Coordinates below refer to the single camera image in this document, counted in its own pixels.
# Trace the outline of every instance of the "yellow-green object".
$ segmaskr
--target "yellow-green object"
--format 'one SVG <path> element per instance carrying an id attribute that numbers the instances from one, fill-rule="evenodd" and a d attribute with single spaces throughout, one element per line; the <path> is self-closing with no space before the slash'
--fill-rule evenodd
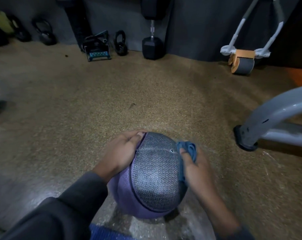
<path id="1" fill-rule="evenodd" d="M 0 11 L 0 28 L 8 35 L 14 33 L 11 21 L 7 18 L 6 14 L 1 11 Z"/>

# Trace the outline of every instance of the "teal towel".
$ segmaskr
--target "teal towel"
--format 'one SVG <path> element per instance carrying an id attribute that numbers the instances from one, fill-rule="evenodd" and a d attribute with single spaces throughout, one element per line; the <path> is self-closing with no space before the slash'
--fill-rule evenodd
<path id="1" fill-rule="evenodd" d="M 180 148 L 185 149 L 186 152 L 188 152 L 192 158 L 192 161 L 195 163 L 196 161 L 196 147 L 195 144 L 193 144 L 191 141 L 179 141 L 177 143 L 177 151 L 180 153 Z M 179 170 L 179 181 L 185 182 L 185 177 L 184 177 L 184 169 L 183 169 L 183 160 L 180 155 L 180 170 Z"/>

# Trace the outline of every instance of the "dark sleeve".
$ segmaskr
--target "dark sleeve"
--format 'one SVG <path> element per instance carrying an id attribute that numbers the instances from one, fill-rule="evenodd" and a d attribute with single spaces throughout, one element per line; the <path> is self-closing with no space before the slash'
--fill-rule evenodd
<path id="1" fill-rule="evenodd" d="M 89 225 L 107 195 L 103 180 L 97 174 L 88 172 L 58 198 L 46 198 L 1 239 L 89 239 Z"/>
<path id="2" fill-rule="evenodd" d="M 221 238 L 217 234 L 216 238 L 217 240 L 254 240 L 252 234 L 245 227 L 227 238 Z"/>

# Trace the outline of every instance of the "hand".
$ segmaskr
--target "hand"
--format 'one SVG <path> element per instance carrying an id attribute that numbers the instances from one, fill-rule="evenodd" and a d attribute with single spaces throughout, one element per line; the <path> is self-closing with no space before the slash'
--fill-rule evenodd
<path id="1" fill-rule="evenodd" d="M 116 174 L 126 169 L 132 162 L 137 145 L 142 140 L 145 129 L 136 129 L 119 134 L 108 143 L 105 155 L 94 167 L 93 172 L 98 174 L 106 183 Z"/>
<path id="2" fill-rule="evenodd" d="M 180 149 L 180 154 L 184 163 L 185 178 L 192 191 L 198 198 L 205 197 L 206 200 L 217 194 L 213 182 L 212 169 L 209 161 L 200 147 L 196 148 L 197 157 L 195 163 L 191 156 L 184 149 Z"/>

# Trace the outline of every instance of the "dumbbell handle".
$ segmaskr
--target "dumbbell handle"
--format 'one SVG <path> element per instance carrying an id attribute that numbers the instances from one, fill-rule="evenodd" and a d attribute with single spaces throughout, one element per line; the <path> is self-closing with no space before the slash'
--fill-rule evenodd
<path id="1" fill-rule="evenodd" d="M 151 40 L 154 38 L 154 20 L 151 20 Z"/>

